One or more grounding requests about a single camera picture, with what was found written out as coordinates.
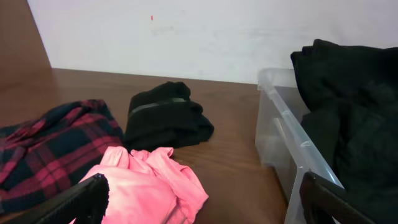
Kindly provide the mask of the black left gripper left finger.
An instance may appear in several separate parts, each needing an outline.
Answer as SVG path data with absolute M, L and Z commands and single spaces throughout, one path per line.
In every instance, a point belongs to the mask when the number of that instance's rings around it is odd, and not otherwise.
M 6 224 L 101 224 L 108 204 L 108 180 L 97 173 Z

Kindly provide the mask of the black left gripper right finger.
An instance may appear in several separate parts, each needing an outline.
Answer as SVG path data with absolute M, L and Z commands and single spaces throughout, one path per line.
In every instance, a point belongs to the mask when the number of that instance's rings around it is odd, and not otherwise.
M 314 172 L 304 174 L 300 199 L 308 224 L 375 224 L 349 202 L 343 188 Z

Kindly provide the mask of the clear plastic storage bin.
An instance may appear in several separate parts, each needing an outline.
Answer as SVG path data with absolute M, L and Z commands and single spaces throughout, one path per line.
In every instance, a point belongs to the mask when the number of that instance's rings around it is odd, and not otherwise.
M 265 68 L 258 73 L 260 91 L 256 149 L 261 164 L 273 167 L 288 202 L 286 223 L 305 223 L 300 186 L 312 171 L 341 185 L 301 126 L 309 109 L 297 88 L 292 69 Z

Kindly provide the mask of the large black garment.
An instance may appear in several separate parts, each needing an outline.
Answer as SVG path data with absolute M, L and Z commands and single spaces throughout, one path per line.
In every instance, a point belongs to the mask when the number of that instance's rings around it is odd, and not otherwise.
M 303 129 L 348 198 L 376 223 L 396 223 L 397 49 L 317 39 L 290 58 Z

